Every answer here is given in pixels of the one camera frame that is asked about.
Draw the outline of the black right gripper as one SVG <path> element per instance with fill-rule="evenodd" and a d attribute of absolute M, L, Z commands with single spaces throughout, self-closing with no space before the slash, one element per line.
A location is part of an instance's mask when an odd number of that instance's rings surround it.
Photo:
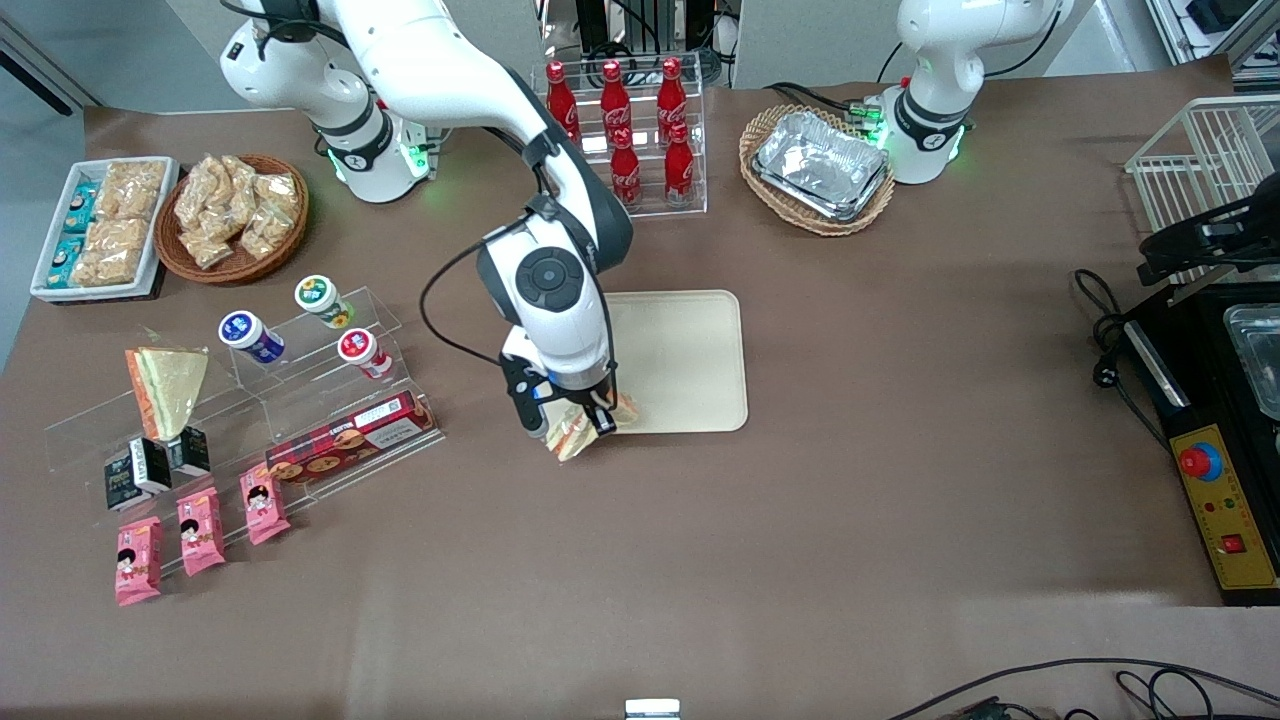
<path fill-rule="evenodd" d="M 594 405 L 591 424 L 599 436 L 614 433 L 618 424 L 614 419 L 614 374 L 616 363 L 596 363 L 585 370 L 557 369 L 547 366 L 545 402 L 567 400 L 582 406 Z"/>

